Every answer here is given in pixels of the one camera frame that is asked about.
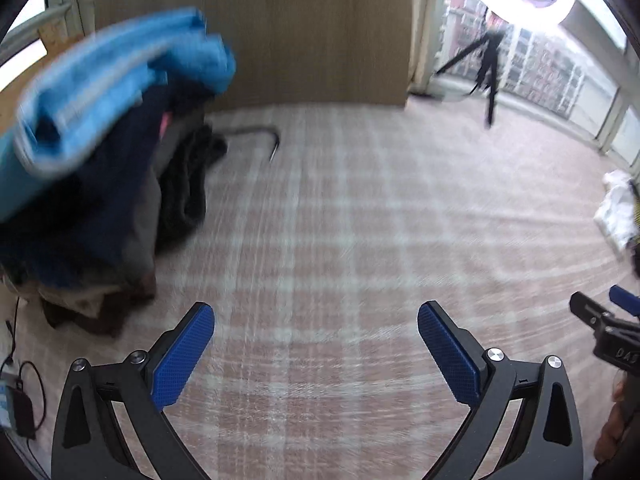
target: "tripod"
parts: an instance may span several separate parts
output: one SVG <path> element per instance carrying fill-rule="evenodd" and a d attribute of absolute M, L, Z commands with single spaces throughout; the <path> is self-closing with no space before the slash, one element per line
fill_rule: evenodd
<path fill-rule="evenodd" d="M 476 76 L 476 86 L 470 94 L 484 84 L 486 74 L 490 70 L 489 84 L 485 87 L 489 88 L 489 104 L 486 111 L 486 126 L 488 128 L 494 124 L 495 96 L 498 93 L 498 47 L 500 47 L 502 38 L 504 38 L 504 31 L 502 30 L 490 30 L 489 32 L 486 32 L 482 35 L 482 38 L 474 41 L 468 47 L 463 48 L 436 72 L 436 75 L 443 74 L 449 68 L 463 60 L 466 56 L 481 48 L 485 43 L 487 44 L 486 50 L 482 55 L 480 70 L 478 70 L 478 75 Z"/>

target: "glowing light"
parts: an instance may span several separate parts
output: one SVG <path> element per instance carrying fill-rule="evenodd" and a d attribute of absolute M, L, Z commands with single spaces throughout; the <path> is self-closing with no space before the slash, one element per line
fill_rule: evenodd
<path fill-rule="evenodd" d="M 566 18 L 575 0 L 556 0 L 546 7 L 536 7 L 526 0 L 482 0 L 491 12 L 505 22 L 527 30 L 557 25 Z"/>

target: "blue textured pad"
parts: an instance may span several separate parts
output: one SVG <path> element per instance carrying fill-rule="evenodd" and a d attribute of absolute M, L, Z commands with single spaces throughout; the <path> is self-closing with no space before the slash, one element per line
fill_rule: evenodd
<path fill-rule="evenodd" d="M 448 327 L 427 303 L 418 311 L 418 331 L 456 400 L 471 407 L 478 406 L 480 373 Z"/>
<path fill-rule="evenodd" d="M 632 316 L 640 316 L 640 298 L 621 286 L 614 285 L 609 289 L 609 299 Z"/>
<path fill-rule="evenodd" d="M 203 304 L 154 371 L 151 397 L 158 410 L 175 404 L 213 335 L 213 309 Z"/>

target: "light blue fabric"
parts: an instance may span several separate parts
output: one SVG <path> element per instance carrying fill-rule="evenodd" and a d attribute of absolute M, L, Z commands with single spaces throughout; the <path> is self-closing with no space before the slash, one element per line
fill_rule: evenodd
<path fill-rule="evenodd" d="M 87 38 L 41 73 L 20 98 L 16 123 L 0 139 L 0 222 L 91 155 L 111 126 L 167 73 L 224 92 L 236 71 L 197 9 L 159 12 Z M 36 138 L 40 121 L 57 138 Z"/>

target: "silver bolt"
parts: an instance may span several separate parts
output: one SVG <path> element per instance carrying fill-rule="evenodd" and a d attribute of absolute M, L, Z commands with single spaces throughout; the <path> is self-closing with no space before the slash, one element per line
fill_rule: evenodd
<path fill-rule="evenodd" d="M 546 358 L 546 362 L 549 363 L 549 366 L 552 368 L 559 368 L 562 366 L 562 359 L 555 355 L 550 355 Z"/>
<path fill-rule="evenodd" d="M 129 354 L 129 362 L 135 365 L 139 365 L 146 359 L 146 352 L 144 350 L 136 350 Z"/>
<path fill-rule="evenodd" d="M 504 359 L 504 352 L 499 348 L 489 348 L 486 354 L 491 361 L 502 361 Z"/>
<path fill-rule="evenodd" d="M 75 372 L 79 372 L 80 370 L 84 370 L 88 365 L 88 361 L 83 358 L 76 359 L 71 365 L 71 369 Z"/>

